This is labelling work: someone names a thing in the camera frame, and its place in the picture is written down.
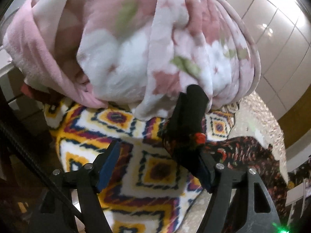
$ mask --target blanket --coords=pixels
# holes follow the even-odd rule
[[[261,66],[224,0],[26,0],[4,36],[25,83],[86,107],[129,104],[140,120],[168,117],[200,85],[212,107],[257,86]]]
[[[208,141],[227,139],[237,109],[233,104],[206,114]],[[99,194],[114,233],[172,233],[180,227],[202,187],[162,147],[163,118],[140,121],[116,105],[91,109],[69,98],[45,105],[44,113],[65,171],[93,162],[113,139],[121,143],[108,187]]]

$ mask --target metal screw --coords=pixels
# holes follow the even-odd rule
[[[216,164],[216,168],[219,169],[219,170],[224,169],[224,167],[225,167],[225,166],[224,166],[222,163],[217,163],[217,164]]]
[[[60,174],[60,170],[59,170],[59,169],[55,169],[55,170],[53,171],[53,175],[58,175],[58,174]]]
[[[250,168],[248,172],[253,175],[257,173],[257,171],[254,168]]]
[[[86,163],[86,164],[84,165],[84,168],[87,169],[87,170],[92,169],[92,167],[93,167],[93,164],[92,164],[92,163]]]

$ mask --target patterned rug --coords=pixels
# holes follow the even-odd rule
[[[237,110],[232,104],[207,114],[203,120],[207,139],[227,139]],[[161,146],[164,119],[139,121],[116,105],[90,109],[68,98],[58,106],[46,105],[44,111],[65,171],[93,162],[113,139],[121,142],[109,185],[99,194],[114,233],[172,233],[178,229],[202,188]]]

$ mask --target floor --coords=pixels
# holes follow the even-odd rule
[[[295,0],[227,0],[243,19],[259,49],[257,87],[276,119],[311,84],[311,24]]]

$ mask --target black cable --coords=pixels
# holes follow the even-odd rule
[[[83,222],[82,213],[72,204],[72,202],[63,194],[63,192],[55,185],[54,182],[44,173],[39,164],[31,157],[29,150],[20,141],[18,135],[13,129],[0,120],[0,137],[11,144],[10,149],[14,150],[17,157],[41,180],[41,182],[63,202],[72,213]]]

